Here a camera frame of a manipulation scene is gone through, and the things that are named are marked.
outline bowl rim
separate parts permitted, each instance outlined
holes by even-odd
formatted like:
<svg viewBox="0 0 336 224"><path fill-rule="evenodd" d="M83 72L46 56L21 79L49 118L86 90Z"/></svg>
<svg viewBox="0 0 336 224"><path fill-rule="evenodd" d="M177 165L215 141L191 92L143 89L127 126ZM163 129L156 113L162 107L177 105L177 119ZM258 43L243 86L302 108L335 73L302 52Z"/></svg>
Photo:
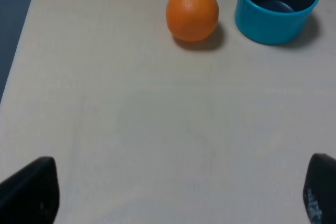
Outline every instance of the bowl rim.
<svg viewBox="0 0 336 224"><path fill-rule="evenodd" d="M306 14L311 12L314 7L317 5L319 0L315 0L314 3L312 3L311 6L309 6L308 8L304 9L304 10L300 10L298 12L293 12L293 13L281 13L281 12L275 12L273 10L268 10L266 8L263 8L257 4L255 4L254 2L252 2L251 0L245 0L246 2L248 2L251 6L253 6L254 8L258 9L259 11L263 12L263 13L267 13L270 15L274 15L274 16L282 16L282 17L292 17L292 16L298 16L301 14Z"/></svg>

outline table surface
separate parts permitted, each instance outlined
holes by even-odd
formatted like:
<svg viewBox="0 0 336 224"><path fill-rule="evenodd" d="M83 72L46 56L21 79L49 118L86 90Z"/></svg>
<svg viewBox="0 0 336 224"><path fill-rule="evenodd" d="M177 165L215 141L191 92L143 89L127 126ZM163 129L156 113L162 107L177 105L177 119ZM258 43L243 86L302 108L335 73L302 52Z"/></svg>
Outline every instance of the table surface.
<svg viewBox="0 0 336 224"><path fill-rule="evenodd" d="M315 152L336 156L336 0L285 46L217 0L177 44L167 0L32 0L0 106L0 179L56 159L56 223L307 224Z"/></svg>

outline blue cup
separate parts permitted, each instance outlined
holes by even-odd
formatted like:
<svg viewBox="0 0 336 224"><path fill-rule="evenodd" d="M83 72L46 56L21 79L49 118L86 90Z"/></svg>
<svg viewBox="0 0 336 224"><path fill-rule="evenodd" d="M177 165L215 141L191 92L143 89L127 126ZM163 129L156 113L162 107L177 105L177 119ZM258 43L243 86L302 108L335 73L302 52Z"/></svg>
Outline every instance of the blue cup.
<svg viewBox="0 0 336 224"><path fill-rule="evenodd" d="M235 21L246 37L263 44L297 38L319 0L238 0Z"/></svg>

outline orange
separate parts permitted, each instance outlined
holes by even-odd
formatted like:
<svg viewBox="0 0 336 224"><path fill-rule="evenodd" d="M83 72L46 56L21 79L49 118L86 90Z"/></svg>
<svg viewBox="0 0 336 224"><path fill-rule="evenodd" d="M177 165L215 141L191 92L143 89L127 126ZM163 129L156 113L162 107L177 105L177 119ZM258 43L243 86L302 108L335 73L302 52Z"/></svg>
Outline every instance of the orange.
<svg viewBox="0 0 336 224"><path fill-rule="evenodd" d="M166 21L176 38L200 41L216 28L218 12L216 0L169 0Z"/></svg>

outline white table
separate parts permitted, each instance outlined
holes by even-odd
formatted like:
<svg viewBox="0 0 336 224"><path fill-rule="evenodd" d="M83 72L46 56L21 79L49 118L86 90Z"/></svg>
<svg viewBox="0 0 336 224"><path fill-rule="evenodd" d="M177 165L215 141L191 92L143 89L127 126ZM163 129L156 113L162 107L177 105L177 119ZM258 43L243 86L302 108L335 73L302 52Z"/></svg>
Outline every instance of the white table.
<svg viewBox="0 0 336 224"><path fill-rule="evenodd" d="M56 224L307 224L314 152L336 156L336 0L259 45L172 39L167 0L32 0L0 106L0 180L58 166Z"/></svg>

